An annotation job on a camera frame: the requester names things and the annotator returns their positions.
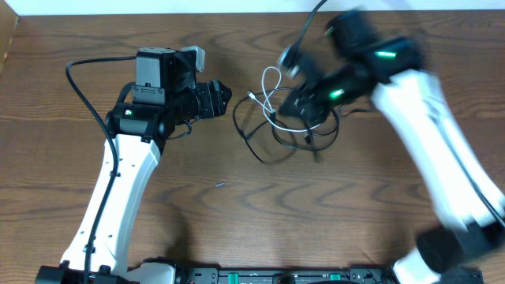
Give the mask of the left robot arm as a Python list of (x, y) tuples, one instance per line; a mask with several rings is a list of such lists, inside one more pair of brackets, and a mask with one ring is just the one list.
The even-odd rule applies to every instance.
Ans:
[(99, 178), (82, 223), (57, 267), (42, 266), (38, 283), (184, 283), (174, 265), (128, 265), (131, 234), (145, 187), (178, 125), (222, 116), (232, 92), (222, 82), (199, 83), (205, 52), (143, 47), (132, 57), (136, 79), (97, 122), (106, 136)]

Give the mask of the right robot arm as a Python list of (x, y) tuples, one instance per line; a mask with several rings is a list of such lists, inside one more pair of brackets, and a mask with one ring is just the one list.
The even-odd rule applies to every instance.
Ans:
[(466, 263), (504, 244), (504, 194), (488, 176), (445, 99), (438, 77), (425, 68), (419, 44), (385, 38), (359, 10), (331, 19), (326, 37), (346, 65), (325, 74), (301, 50), (287, 47), (278, 60), (288, 76), (304, 80), (279, 113), (307, 130), (336, 107), (368, 96), (391, 123), (418, 168), (440, 224), (417, 236), (392, 268), (398, 283), (479, 283)]

